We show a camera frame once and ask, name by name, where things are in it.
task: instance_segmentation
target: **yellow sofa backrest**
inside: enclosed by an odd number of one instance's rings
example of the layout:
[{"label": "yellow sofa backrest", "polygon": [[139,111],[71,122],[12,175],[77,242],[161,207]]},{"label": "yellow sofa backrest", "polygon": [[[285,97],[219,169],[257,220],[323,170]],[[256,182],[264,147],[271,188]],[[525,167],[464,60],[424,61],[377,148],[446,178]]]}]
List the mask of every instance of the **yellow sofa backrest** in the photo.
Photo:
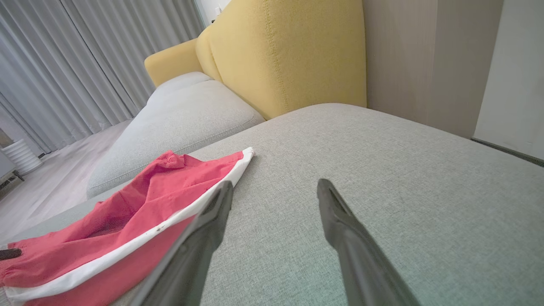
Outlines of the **yellow sofa backrest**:
[{"label": "yellow sofa backrest", "polygon": [[318,103],[366,106],[362,0],[232,0],[196,55],[266,119]]}]

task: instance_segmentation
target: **white trim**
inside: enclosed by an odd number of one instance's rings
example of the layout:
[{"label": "white trim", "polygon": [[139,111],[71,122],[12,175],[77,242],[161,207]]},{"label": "white trim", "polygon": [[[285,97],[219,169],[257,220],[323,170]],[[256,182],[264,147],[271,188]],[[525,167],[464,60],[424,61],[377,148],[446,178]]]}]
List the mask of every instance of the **white trim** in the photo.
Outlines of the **white trim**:
[{"label": "white trim", "polygon": [[219,185],[219,183],[228,180],[232,182],[233,186],[235,186],[240,177],[242,177],[242,174],[244,174],[245,168],[248,166],[251,158],[253,158],[253,156],[255,155],[252,147],[243,150],[242,153],[244,154],[244,157],[236,162],[232,170],[227,173],[227,175],[225,175],[223,179],[221,179],[217,184],[213,185],[212,188],[204,192],[204,194],[202,194],[193,203],[189,204],[189,206],[178,212],[175,212],[167,220],[163,221],[156,227],[148,230],[147,232],[141,234],[133,240],[130,240],[119,248],[95,260],[89,261],[86,264],[83,264],[75,268],[74,270],[63,274],[62,276],[59,276],[58,278],[55,278],[43,285],[30,288],[6,286],[4,287],[4,289],[7,297],[12,302],[24,302],[35,298],[57,295],[75,288],[76,286],[82,284],[84,281],[111,267],[116,262],[126,257],[128,254],[143,246],[153,237],[163,232],[164,229],[176,223],[179,223],[190,216],[197,214],[202,209],[209,197],[212,195],[214,190],[217,188],[217,185]]}]

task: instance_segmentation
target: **curtain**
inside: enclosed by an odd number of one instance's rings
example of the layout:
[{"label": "curtain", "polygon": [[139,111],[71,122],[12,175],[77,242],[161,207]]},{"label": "curtain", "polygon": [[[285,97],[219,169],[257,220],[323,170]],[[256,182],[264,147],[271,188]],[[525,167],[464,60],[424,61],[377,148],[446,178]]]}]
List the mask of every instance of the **curtain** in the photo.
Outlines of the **curtain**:
[{"label": "curtain", "polygon": [[203,30],[188,0],[0,0],[0,105],[44,151],[134,117],[143,62]]}]

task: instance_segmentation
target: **wooden floor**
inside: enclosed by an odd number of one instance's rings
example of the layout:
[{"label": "wooden floor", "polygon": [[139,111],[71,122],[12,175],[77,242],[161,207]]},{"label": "wooden floor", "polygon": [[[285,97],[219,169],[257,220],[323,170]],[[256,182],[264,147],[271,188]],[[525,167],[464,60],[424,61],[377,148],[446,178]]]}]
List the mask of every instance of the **wooden floor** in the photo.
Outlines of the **wooden floor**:
[{"label": "wooden floor", "polygon": [[0,200],[0,241],[86,200],[86,186],[99,159],[130,121],[112,126],[42,158],[44,165]]}]

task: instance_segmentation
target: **white ribbed pot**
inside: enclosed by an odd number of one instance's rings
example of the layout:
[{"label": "white ribbed pot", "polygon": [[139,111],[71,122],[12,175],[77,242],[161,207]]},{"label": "white ribbed pot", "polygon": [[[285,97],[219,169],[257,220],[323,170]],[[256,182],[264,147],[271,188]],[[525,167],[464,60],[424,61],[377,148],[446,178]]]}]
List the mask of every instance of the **white ribbed pot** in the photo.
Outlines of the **white ribbed pot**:
[{"label": "white ribbed pot", "polygon": [[15,163],[15,168],[21,175],[28,174],[44,164],[32,153],[24,139],[5,147],[2,152]]}]

